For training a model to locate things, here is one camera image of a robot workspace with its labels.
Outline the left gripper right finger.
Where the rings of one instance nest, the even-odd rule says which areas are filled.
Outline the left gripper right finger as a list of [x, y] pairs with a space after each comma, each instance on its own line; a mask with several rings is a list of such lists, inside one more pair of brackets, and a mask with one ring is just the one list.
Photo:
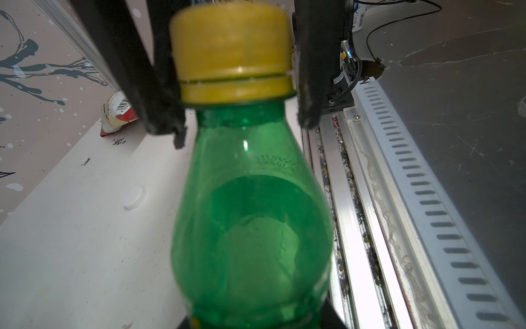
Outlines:
[[347, 329], [329, 298], [325, 300], [322, 308], [322, 329]]

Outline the green plastic bottle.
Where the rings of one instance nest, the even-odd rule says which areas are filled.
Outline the green plastic bottle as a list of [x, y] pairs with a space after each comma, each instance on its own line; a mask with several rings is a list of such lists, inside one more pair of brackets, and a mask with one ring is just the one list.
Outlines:
[[319, 328], [333, 219], [286, 120], [290, 78], [221, 82], [197, 136], [171, 264], [191, 328]]

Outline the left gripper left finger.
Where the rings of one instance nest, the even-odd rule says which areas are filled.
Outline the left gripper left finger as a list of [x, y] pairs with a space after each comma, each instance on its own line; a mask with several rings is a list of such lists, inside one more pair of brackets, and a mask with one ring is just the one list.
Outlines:
[[193, 329], [193, 327], [192, 327], [192, 325], [190, 323], [190, 318], [188, 316], [183, 318], [183, 320], [178, 325], [177, 329]]

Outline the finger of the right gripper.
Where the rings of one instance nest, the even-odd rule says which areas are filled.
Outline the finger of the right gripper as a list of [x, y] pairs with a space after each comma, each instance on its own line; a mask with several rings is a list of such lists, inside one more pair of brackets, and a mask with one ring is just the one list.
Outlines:
[[329, 107], [334, 78], [340, 74], [341, 42], [351, 28], [352, 1], [295, 1], [298, 121], [303, 129], [319, 123]]
[[148, 1], [153, 32], [149, 58], [125, 1], [72, 1], [113, 78], [152, 135], [174, 136], [176, 149], [186, 140], [186, 114], [171, 52], [169, 23], [190, 1]]

